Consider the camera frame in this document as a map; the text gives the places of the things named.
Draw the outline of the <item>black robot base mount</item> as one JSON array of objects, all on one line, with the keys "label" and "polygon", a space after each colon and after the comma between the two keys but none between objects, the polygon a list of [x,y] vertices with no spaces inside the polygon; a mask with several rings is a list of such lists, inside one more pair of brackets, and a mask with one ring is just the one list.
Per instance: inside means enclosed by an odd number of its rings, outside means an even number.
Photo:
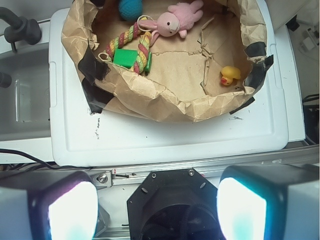
[{"label": "black robot base mount", "polygon": [[218,189],[195,169],[152,171],[127,200],[132,240],[223,240]]}]

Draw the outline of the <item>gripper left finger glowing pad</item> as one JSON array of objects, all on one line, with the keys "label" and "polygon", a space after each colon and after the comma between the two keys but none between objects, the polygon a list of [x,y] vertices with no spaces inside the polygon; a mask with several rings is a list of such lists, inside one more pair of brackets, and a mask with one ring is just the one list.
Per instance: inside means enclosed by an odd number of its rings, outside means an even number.
[{"label": "gripper left finger glowing pad", "polygon": [[3,171],[2,240],[91,240],[98,193],[82,170]]}]

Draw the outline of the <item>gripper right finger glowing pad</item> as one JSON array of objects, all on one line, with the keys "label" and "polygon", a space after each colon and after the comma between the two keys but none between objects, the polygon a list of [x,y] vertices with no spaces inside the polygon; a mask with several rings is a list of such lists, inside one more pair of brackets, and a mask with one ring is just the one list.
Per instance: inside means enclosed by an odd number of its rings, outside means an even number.
[{"label": "gripper right finger glowing pad", "polygon": [[227,240],[320,238],[320,168],[315,164],[228,166],[216,203]]}]

